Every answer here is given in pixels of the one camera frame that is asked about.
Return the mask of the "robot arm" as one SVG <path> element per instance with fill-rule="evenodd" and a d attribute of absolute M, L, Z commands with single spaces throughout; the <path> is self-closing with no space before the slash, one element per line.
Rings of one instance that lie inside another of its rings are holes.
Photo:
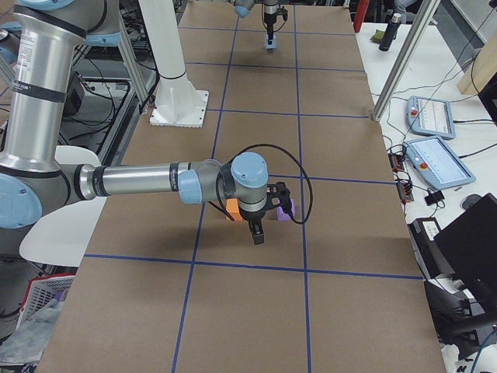
<path fill-rule="evenodd" d="M 21 38 L 1 152 L 1 227 L 28 228 L 24 260 L 78 266 L 106 198 L 133 193 L 176 192 L 185 204 L 234 198 L 254 243 L 263 243 L 269 194 L 261 155 L 103 166 L 92 151 L 58 144 L 75 48 L 120 42 L 117 2 L 18 1 L 14 13 Z"/>
<path fill-rule="evenodd" d="M 253 0 L 231 0 L 234 11 L 239 18 L 245 18 L 255 6 Z M 271 49 L 276 47 L 276 37 L 274 26 L 279 16 L 283 17 L 283 21 L 287 20 L 286 10 L 279 6 L 278 1 L 262 1 L 262 24 L 266 30 L 266 48 Z"/>

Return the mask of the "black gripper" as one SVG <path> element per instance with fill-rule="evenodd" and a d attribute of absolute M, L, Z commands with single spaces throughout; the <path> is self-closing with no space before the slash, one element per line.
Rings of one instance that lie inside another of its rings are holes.
<path fill-rule="evenodd" d="M 274 24 L 276 23 L 276 20 L 277 20 L 276 13 L 273 13 L 273 14 L 264 13 L 263 14 L 263 22 L 266 24 L 266 34 L 267 34 L 268 40 L 273 40 L 273 38 L 274 38 Z"/>
<path fill-rule="evenodd" d="M 266 215 L 264 210 L 246 211 L 240 210 L 241 216 L 248 222 L 249 230 L 255 245 L 265 242 L 262 220 Z"/>

